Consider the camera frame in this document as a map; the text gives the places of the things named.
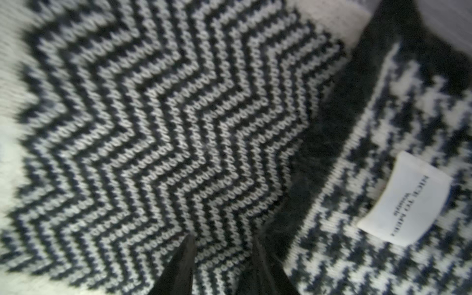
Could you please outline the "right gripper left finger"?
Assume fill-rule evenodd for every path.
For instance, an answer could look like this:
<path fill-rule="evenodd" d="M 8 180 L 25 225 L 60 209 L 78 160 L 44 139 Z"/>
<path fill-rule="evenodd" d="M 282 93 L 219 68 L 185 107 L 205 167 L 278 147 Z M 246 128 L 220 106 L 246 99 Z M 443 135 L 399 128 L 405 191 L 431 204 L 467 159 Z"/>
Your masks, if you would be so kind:
<path fill-rule="evenodd" d="M 187 235 L 148 294 L 191 295 L 196 250 L 195 237 Z"/>

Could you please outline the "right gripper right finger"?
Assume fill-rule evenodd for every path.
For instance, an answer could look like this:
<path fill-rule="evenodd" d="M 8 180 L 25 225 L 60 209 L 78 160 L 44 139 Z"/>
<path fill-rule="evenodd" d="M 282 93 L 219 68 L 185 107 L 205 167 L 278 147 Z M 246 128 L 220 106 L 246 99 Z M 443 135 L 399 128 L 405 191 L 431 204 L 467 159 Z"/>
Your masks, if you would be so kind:
<path fill-rule="evenodd" d="M 299 295 L 260 236 L 254 236 L 250 263 L 240 276 L 236 295 Z"/>

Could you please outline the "black white houndstooth scarf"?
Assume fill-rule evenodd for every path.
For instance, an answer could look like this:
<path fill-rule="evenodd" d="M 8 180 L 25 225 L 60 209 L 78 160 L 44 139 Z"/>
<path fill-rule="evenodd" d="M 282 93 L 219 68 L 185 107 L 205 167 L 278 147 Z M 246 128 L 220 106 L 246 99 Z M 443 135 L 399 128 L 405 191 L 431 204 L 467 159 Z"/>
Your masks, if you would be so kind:
<path fill-rule="evenodd" d="M 2 1 L 1 293 L 472 292 L 470 1 Z"/>

